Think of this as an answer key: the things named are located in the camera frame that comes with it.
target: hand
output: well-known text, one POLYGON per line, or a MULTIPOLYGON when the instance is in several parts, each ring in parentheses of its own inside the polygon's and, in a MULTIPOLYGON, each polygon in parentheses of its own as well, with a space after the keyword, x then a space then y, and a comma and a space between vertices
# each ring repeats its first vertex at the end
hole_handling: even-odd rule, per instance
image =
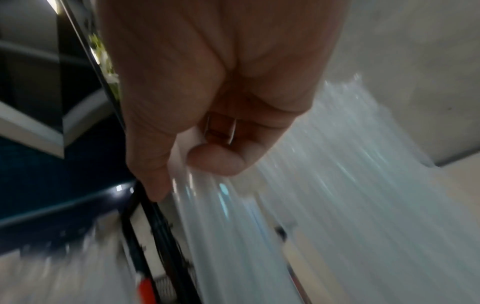
POLYGON ((176 134, 207 143, 187 163, 220 175, 253 165, 307 111, 344 19, 343 0, 97 0, 121 83, 126 161, 149 198, 170 190, 176 134), (236 123, 233 141, 228 134, 236 123))

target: light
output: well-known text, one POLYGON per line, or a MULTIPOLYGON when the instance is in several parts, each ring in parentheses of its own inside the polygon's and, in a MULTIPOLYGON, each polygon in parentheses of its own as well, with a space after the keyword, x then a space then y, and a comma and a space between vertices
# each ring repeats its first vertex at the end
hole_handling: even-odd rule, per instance
POLYGON ((90 48, 90 52, 91 52, 91 54, 93 55, 93 58, 95 58, 96 64, 99 65, 99 64, 100 64, 100 60, 99 60, 97 54, 95 53, 95 51, 94 51, 92 48, 90 48))
POLYGON ((46 1, 48 2, 48 4, 50 4, 51 8, 58 15, 59 14, 59 5, 57 3, 57 0, 46 0, 46 1))

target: metal rack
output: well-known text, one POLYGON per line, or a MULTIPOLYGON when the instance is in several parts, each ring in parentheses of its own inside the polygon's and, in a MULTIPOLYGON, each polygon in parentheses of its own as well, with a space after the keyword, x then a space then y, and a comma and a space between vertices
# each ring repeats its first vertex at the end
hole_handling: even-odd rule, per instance
MULTIPOLYGON (((83 47, 90 65, 93 67, 98 80, 100 81, 108 99, 113 106, 113 110, 120 125, 125 130, 125 123, 120 110, 120 105, 115 99, 108 82, 103 76, 100 66, 97 64, 90 51, 90 44, 72 12, 68 4, 68 0, 59 0, 59 2, 61 3, 65 15, 68 17, 73 29, 76 32, 78 40, 83 47)), ((172 235, 167 219, 164 217, 157 204, 152 203, 148 199, 145 189, 139 181, 136 182, 134 186, 134 193, 128 202, 127 208, 121 215, 122 231, 126 239, 135 270, 141 273, 146 279, 150 280, 152 286, 158 286, 159 284, 164 284, 166 281, 168 282, 168 280, 165 281, 163 278, 160 279, 160 282, 156 282, 155 278, 152 277, 152 273, 147 264, 143 249, 141 248, 135 236, 132 224, 130 222, 130 217, 137 208, 143 208, 145 212, 148 223, 151 227, 151 233, 154 238, 158 255, 165 269, 165 273, 168 276, 168 280, 175 291, 176 300, 181 304, 200 304, 201 300, 195 287, 194 280, 192 279, 192 276, 195 275, 191 275, 192 266, 186 262, 180 247, 175 240, 175 237, 172 235)), ((162 303, 162 297, 159 293, 158 287, 154 288, 153 292, 156 303, 162 303)))

